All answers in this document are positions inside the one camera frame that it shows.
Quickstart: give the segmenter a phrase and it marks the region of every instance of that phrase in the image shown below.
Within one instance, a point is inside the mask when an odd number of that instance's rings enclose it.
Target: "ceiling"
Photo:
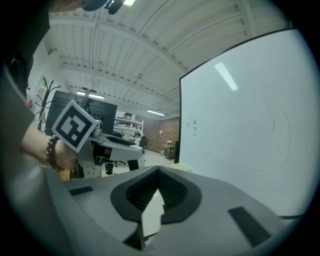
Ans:
[[[96,90],[106,102],[179,114],[179,78],[228,48],[290,28],[267,0],[136,0],[115,15],[101,8],[51,13],[44,37],[60,52],[71,92]]]

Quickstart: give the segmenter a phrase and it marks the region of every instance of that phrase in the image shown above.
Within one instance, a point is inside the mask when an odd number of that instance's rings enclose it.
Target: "black rubber pad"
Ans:
[[[237,207],[228,210],[228,212],[252,247],[263,243],[271,237],[245,208]]]

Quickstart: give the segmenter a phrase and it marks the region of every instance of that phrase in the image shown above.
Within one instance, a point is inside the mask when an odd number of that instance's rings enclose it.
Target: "table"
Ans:
[[[174,147],[174,145],[164,145],[166,148],[169,148],[169,156],[166,157],[165,159],[168,159],[168,160],[172,160],[174,159],[173,157],[171,157],[171,148]]]

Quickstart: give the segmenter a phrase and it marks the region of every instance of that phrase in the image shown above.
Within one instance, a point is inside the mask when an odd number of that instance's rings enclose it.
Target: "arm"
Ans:
[[[50,136],[44,135],[31,124],[23,137],[21,151],[38,159],[42,165],[51,167],[47,162],[46,155],[50,138]],[[59,170],[74,170],[77,167],[77,156],[61,140],[58,140],[55,145],[55,162],[60,167]]]

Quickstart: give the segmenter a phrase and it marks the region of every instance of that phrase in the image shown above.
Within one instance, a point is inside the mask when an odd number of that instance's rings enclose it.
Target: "shelf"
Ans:
[[[126,131],[132,131],[132,132],[140,132],[140,130],[138,130],[138,129],[128,129],[128,128],[121,128],[121,127],[116,127],[116,126],[114,126],[113,129],[126,130]]]
[[[127,119],[121,119],[121,118],[115,118],[114,120],[120,121],[120,122],[124,122],[124,123],[130,123],[130,124],[139,124],[139,125],[143,124],[142,122],[127,120]]]

